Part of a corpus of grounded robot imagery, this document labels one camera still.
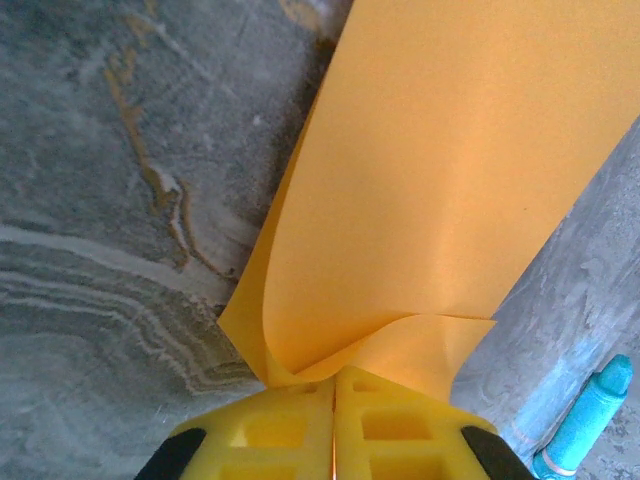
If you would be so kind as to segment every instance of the gray stone surface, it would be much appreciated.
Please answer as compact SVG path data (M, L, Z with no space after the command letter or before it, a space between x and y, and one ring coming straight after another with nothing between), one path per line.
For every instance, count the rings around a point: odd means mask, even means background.
M0 0L0 478L132 478L261 388L215 321L349 4L306 2L313 31L299 3ZM638 132L457 379L524 458L608 356L640 365ZM581 480L640 478L638 384Z

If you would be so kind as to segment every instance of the yellow plastic block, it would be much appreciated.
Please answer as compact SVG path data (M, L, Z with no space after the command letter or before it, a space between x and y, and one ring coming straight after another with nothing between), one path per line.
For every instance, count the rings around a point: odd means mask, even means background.
M488 480L460 429L482 418L355 367L336 376L336 477Z
M332 469L330 378L269 389L194 418L207 432L181 480L327 480Z

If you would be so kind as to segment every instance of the blue plastic object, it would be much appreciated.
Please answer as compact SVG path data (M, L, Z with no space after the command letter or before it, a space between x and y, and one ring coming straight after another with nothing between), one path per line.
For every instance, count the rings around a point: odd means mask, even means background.
M572 478L611 418L627 398L633 376L631 360L616 355L594 373L549 444L533 457L541 479Z

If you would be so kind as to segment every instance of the orange paper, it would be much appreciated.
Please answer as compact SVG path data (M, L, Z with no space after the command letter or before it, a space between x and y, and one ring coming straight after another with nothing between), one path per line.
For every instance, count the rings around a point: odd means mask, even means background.
M446 400L638 113L638 14L357 0L220 320L256 374L352 363Z

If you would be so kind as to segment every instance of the black rubber pad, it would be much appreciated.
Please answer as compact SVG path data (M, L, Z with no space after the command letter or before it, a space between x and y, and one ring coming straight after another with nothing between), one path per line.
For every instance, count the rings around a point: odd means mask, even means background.
M535 480L507 442L478 427L463 427L462 436L491 480Z
M134 480L179 480L206 435L191 428L167 438Z

